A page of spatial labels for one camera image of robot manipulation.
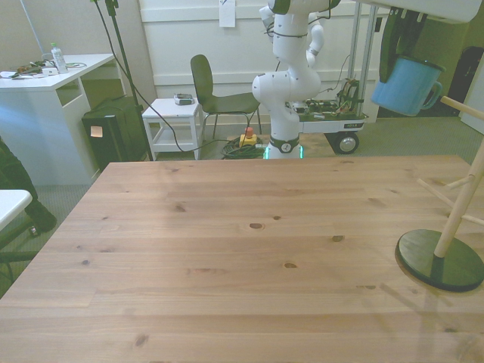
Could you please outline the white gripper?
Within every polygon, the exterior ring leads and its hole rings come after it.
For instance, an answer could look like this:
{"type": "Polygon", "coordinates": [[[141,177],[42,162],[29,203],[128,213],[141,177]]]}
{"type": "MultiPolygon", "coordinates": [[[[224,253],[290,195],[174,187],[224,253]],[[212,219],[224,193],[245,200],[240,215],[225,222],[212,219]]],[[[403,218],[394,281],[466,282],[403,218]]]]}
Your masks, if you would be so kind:
{"type": "Polygon", "coordinates": [[[446,23],[469,23],[479,11],[479,0],[375,0],[363,3],[391,9],[380,50],[379,80],[387,82],[397,54],[412,56],[427,16],[446,23]],[[408,10],[402,15],[402,9],[408,10]]]}

